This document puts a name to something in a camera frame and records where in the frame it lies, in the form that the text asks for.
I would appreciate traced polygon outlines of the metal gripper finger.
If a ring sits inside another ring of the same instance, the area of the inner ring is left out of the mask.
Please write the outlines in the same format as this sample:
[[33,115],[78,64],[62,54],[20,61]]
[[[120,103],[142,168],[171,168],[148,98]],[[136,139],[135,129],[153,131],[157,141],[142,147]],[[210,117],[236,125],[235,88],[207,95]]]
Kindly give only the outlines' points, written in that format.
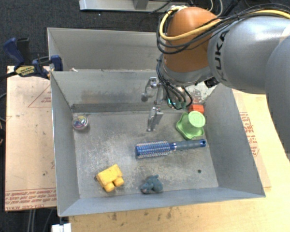
[[147,120],[147,131],[154,131],[162,119],[163,111],[160,107],[152,107]]
[[157,89],[158,82],[156,77],[150,77],[146,86],[145,90],[141,95],[141,100],[143,102],[148,101],[149,98],[152,98],[155,94],[155,90]]

